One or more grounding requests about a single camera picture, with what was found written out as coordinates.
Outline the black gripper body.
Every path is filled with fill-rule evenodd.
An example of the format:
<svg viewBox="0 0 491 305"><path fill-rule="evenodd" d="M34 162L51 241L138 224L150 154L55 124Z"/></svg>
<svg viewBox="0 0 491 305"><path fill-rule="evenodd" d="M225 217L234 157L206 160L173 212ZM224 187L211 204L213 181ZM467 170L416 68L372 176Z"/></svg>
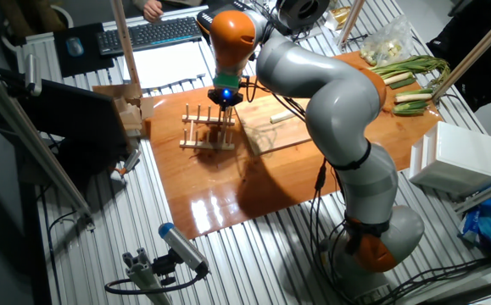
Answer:
<svg viewBox="0 0 491 305"><path fill-rule="evenodd" d="M243 100L243 94L228 88L208 90L208 98L220 106L235 106Z"/></svg>

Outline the person's bare hand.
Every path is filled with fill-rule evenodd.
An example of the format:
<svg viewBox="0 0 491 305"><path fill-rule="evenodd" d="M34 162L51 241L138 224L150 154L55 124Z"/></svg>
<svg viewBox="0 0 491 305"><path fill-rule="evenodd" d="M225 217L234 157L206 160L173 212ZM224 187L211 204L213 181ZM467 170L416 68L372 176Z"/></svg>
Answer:
<svg viewBox="0 0 491 305"><path fill-rule="evenodd" d="M148 22L156 22L164 14L162 2L158 0L147 0L143 5L143 17Z"/></svg>

